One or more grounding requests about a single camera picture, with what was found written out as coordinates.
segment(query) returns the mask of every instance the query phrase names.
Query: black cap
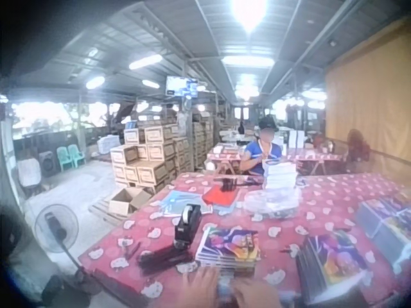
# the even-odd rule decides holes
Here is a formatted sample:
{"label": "black cap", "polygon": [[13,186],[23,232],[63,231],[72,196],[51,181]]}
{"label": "black cap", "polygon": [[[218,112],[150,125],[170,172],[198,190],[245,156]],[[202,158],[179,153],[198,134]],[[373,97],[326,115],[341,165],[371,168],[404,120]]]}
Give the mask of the black cap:
{"label": "black cap", "polygon": [[264,118],[262,118],[259,123],[258,123],[259,129],[263,130],[265,128],[271,128],[273,129],[275,132],[278,130],[277,129],[277,125],[275,125],[275,121],[272,118],[271,115],[266,115]]}

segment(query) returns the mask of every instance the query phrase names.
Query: electric fan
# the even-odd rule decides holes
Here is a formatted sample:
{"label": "electric fan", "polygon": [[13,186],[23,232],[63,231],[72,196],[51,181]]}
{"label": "electric fan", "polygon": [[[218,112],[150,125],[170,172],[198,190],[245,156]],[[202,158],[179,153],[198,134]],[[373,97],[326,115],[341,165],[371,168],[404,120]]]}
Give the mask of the electric fan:
{"label": "electric fan", "polygon": [[45,250],[66,253],[78,268],[74,275],[74,287],[95,295],[101,291],[100,283],[88,275],[69,252],[70,247],[76,242],[78,229],[76,214],[62,204],[53,204],[44,208],[37,216],[34,225],[35,237]]}

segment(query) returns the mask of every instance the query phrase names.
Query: person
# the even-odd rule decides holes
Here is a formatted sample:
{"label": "person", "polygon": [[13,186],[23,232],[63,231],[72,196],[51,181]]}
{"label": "person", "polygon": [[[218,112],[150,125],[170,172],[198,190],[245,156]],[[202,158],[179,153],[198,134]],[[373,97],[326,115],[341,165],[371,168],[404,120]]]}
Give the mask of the person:
{"label": "person", "polygon": [[264,173],[262,160],[277,159],[281,157],[281,148],[272,143],[274,133],[277,130],[274,119],[268,115],[258,123],[260,133],[259,140],[250,142],[245,148],[240,162],[240,170],[248,171],[251,175]]}
{"label": "person", "polygon": [[[183,275],[177,308],[217,308],[218,269],[201,267],[193,276],[189,281],[188,274]],[[281,308],[277,291],[266,282],[234,279],[231,292],[239,308]]]}
{"label": "person", "polygon": [[237,131],[238,131],[238,133],[239,133],[240,135],[244,135],[245,130],[244,130],[243,121],[240,121],[240,125],[239,125]]}

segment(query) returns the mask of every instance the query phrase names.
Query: speaker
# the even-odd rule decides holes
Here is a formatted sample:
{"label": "speaker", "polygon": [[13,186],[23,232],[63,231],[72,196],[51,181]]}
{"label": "speaker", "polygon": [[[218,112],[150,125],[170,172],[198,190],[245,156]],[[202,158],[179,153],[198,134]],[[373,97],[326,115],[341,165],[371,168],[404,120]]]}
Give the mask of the speaker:
{"label": "speaker", "polygon": [[52,151],[39,153],[41,173],[44,177],[49,177],[58,173],[55,158]]}

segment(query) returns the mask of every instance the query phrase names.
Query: wooden pallet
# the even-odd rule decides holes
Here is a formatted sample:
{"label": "wooden pallet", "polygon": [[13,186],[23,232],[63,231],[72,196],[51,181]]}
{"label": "wooden pallet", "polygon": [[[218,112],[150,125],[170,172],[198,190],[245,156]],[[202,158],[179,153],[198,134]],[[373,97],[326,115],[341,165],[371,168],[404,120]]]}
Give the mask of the wooden pallet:
{"label": "wooden pallet", "polygon": [[127,216],[123,216],[110,213],[109,203],[105,200],[100,200],[99,202],[90,205],[89,211],[114,226],[118,226],[124,219],[128,218],[131,215],[129,214]]}

